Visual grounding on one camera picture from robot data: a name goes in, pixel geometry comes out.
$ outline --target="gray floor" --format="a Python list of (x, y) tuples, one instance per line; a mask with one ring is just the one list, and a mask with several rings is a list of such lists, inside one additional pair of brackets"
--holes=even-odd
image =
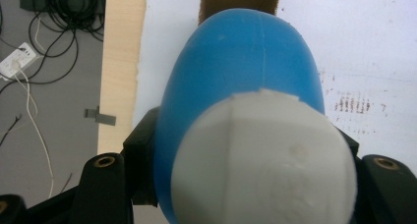
[[(0, 2), (4, 16), (2, 38), (14, 45), (29, 42), (28, 27), (33, 13), (20, 9), (19, 0)], [(48, 46), (56, 36), (56, 33), (40, 28), (38, 40)], [(65, 46), (70, 37), (64, 36), (57, 48)], [(93, 119), (85, 119), (84, 111), (99, 104), (102, 42), (81, 31), (77, 37), (80, 54), (74, 71), (58, 83), (33, 85), (31, 91), (39, 111), (35, 121), (50, 151), (55, 195), (61, 192), (70, 174), (72, 178), (66, 190), (78, 184), (84, 164), (96, 155), (97, 148), (98, 125)], [(0, 42), (0, 60), (12, 51)], [(62, 75), (70, 68), (74, 57), (75, 48), (71, 48), (62, 57), (46, 59), (37, 80), (47, 81)], [(36, 69), (40, 60), (26, 73)], [(30, 118), (26, 111), (26, 92), (14, 84), (0, 94), (0, 134), (7, 131), (20, 114), (23, 117), (17, 127), (26, 124)], [(42, 145), (33, 125), (27, 123), (9, 134), (0, 147), (0, 195), (17, 194), (25, 199), (27, 206), (33, 206), (48, 198), (50, 186)]]

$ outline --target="power strip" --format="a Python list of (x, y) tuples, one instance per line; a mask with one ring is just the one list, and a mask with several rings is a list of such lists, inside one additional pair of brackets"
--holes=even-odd
[(0, 78), (9, 81), (15, 74), (19, 74), (19, 68), (24, 71), (37, 59), (36, 53), (33, 49), (24, 42), (19, 49), (13, 51), (6, 59), (0, 63)]

